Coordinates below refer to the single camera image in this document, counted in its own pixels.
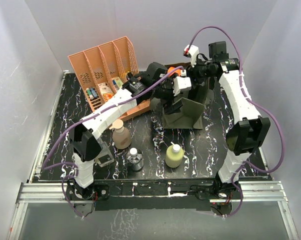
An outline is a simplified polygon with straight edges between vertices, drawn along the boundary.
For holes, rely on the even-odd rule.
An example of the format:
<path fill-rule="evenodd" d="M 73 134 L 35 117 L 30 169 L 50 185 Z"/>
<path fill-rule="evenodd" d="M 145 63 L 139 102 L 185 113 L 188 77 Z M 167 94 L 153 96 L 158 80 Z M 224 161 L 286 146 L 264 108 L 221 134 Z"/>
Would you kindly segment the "orange blue pump bottle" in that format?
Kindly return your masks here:
<path fill-rule="evenodd" d="M 181 70 L 180 70 L 180 69 L 176 69 L 176 70 L 174 71 L 174 69 L 175 69 L 175 67 L 172 67 L 172 66 L 171 66 L 171 67 L 167 70 L 167 72 L 170 73 L 169 77 L 172 77 L 173 75 L 180 76 Z"/>

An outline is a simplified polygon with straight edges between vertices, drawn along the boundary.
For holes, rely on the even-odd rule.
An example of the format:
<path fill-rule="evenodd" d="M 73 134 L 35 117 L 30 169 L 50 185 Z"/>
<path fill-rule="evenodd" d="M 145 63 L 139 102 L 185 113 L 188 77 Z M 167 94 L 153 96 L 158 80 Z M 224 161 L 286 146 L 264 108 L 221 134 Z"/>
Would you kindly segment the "green canvas bag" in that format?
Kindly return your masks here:
<path fill-rule="evenodd" d="M 158 62 L 151 63 L 146 70 L 146 78 L 151 80 L 152 83 L 159 80 L 163 75 L 168 73 L 170 67 L 182 66 L 180 69 L 180 76 L 188 76 L 188 68 L 191 66 L 189 62 L 180 62 L 173 64 L 162 65 Z M 177 75 L 174 74 L 168 77 L 164 81 L 172 81 L 174 84 L 174 78 Z M 182 99 L 183 106 L 181 112 L 166 115 L 164 114 L 163 105 L 162 109 L 162 125 L 165 129 L 202 129 L 202 114 L 204 113 L 206 106 L 214 99 L 213 89 L 215 87 L 215 76 L 207 78 L 204 82 L 192 82 L 191 90 L 184 91 L 174 96 L 173 101 Z"/>

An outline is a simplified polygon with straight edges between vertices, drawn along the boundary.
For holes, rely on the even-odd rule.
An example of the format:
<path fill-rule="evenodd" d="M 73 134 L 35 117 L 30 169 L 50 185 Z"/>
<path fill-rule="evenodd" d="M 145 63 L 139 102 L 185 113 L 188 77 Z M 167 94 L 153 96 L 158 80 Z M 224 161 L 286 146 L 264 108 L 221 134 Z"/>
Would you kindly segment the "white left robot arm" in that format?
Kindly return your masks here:
<path fill-rule="evenodd" d="M 94 187 L 91 184 L 94 182 L 94 160 L 102 151 L 98 142 L 102 133 L 124 113 L 150 99 L 158 85 L 176 70 L 182 69 L 182 66 L 173 68 L 151 85 L 144 85 L 138 80 L 133 84 L 134 81 L 130 79 L 98 110 L 72 126 L 69 137 L 73 147 L 73 158 L 77 165 L 75 181 L 78 184 L 76 188 L 78 196 L 84 200 L 93 196 Z"/>

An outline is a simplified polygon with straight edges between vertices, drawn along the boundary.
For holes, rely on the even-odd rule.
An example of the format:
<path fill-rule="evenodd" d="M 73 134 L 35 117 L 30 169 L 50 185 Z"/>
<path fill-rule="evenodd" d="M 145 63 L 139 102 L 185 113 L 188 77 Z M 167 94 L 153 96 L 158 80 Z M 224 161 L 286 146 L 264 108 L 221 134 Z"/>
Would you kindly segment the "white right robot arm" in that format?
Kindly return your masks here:
<path fill-rule="evenodd" d="M 219 82 L 233 113 L 234 125 L 225 137 L 227 154 L 213 186 L 214 194 L 223 199 L 239 185 L 239 168 L 263 144 L 271 122 L 269 118 L 262 117 L 249 102 L 251 98 L 242 93 L 246 89 L 244 74 L 239 70 L 239 59 L 229 57 L 226 42 L 211 43 L 208 50 L 209 56 L 206 57 L 197 46 L 187 45 L 184 54 L 190 58 L 188 72 L 197 82 Z"/>

